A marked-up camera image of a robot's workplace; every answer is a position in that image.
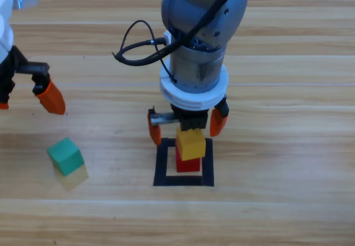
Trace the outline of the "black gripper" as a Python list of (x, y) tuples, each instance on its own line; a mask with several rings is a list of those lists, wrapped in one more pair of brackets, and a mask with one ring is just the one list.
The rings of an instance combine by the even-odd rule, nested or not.
[(15, 87), (12, 80), (15, 73), (32, 75), (33, 93), (41, 105), (51, 114), (64, 115), (66, 111), (62, 93), (50, 80), (50, 66), (47, 63), (29, 61), (14, 45), (8, 56), (1, 62), (1, 103), (0, 109), (9, 109), (9, 94)]
[[(205, 129), (209, 110), (191, 111), (171, 104), (172, 112), (157, 113), (155, 108), (148, 110), (149, 134), (154, 144), (161, 144), (160, 125), (179, 123), (182, 131)], [(210, 119), (210, 136), (220, 134), (225, 127), (229, 115), (226, 96), (214, 107)]]

